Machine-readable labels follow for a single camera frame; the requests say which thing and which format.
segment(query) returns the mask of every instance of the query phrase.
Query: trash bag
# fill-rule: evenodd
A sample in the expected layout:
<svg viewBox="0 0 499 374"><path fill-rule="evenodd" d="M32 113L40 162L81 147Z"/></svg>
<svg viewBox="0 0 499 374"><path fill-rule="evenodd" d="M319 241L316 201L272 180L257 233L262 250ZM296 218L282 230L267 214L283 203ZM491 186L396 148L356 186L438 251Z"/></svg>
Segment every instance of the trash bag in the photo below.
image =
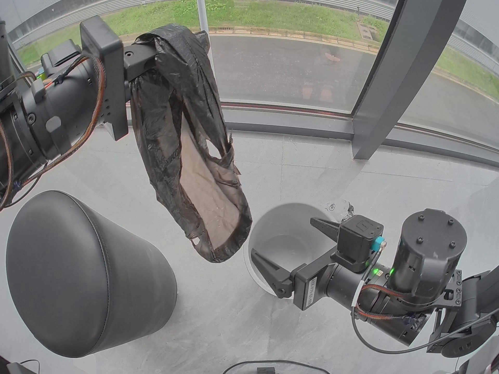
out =
<svg viewBox="0 0 499 374"><path fill-rule="evenodd" d="M210 262L246 240L252 218L234 165L205 32L166 25L135 43L156 49L156 66L131 83L132 123L160 203ZM220 157L210 154L208 142Z"/></svg>

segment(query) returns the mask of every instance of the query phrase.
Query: green lawn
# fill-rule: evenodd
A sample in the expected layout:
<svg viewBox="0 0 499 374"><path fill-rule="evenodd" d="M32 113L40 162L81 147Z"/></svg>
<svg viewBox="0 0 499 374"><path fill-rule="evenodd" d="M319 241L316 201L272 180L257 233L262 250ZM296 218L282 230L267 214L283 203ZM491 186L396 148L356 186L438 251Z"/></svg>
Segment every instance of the green lawn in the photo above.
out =
<svg viewBox="0 0 499 374"><path fill-rule="evenodd" d="M263 0L205 0L209 26L253 26L257 28L286 29L336 36L353 41L360 40L357 21L377 29L375 41L382 41L388 22L357 14L331 9L321 5ZM166 23L179 23L191 28L199 27L196 0L157 2L130 7L103 16L118 34L147 32ZM66 39L80 44L78 24L48 35L18 50L25 64L36 62L41 54ZM499 99L499 78L457 51L446 48L437 66L464 79Z"/></svg>

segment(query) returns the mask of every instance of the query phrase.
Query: road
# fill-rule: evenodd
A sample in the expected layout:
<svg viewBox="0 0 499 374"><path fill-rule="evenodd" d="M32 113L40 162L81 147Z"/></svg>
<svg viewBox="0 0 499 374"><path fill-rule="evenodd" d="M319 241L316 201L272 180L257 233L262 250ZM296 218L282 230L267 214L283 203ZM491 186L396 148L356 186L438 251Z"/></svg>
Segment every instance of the road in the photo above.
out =
<svg viewBox="0 0 499 374"><path fill-rule="evenodd" d="M374 54L308 41L212 35L222 101L259 101L350 113ZM401 121L499 147L499 105L430 74Z"/></svg>

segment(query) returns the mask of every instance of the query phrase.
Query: cylindrical stool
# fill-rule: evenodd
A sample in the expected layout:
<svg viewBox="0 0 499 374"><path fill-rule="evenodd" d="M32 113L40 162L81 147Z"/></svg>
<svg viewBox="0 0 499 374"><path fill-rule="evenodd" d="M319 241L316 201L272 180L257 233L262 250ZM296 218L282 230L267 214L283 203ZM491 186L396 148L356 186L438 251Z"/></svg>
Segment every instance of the cylindrical stool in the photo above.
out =
<svg viewBox="0 0 499 374"><path fill-rule="evenodd" d="M19 211L6 268L24 323L69 358L159 330L177 300L175 275L155 246L60 191Z"/></svg>

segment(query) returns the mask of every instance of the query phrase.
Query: robotic arm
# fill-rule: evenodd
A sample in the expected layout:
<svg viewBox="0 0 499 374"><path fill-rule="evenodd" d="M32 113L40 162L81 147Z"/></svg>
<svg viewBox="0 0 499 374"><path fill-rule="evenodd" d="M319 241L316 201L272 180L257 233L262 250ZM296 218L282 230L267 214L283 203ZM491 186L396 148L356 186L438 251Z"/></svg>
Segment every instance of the robotic arm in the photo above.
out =
<svg viewBox="0 0 499 374"><path fill-rule="evenodd" d="M129 82L154 67L156 52L139 44L124 48L99 16L82 22L80 33L82 48L66 41L44 54L41 64L50 80L36 79L20 95L5 23L0 21L4 139L0 141L0 162L7 162L10 156L12 163L0 166L0 196L7 202L38 176L44 165L75 152L91 126L104 124L114 140L128 133L125 103L130 100ZM206 34L198 34L198 38L203 39L205 50L209 49ZM30 73L23 76L34 77ZM9 183L14 187L6 192ZM445 212L426 209L405 220L391 267L377 262L386 245L383 225L360 215L342 223L312 218L310 224L337 242L310 264L289 272L255 249L251 252L254 265L278 297L293 295L294 304L302 310L322 297L333 298L352 311L359 339L381 353L427 348L429 353L455 358L475 351L495 332L499 267L463 278L457 265L467 243L466 233ZM366 321L408 346L435 311L430 342L402 351L384 351L368 344L355 324L355 319ZM499 365L498 345L499 337L492 338L459 374L482 374L492 360L493 367Z"/></svg>

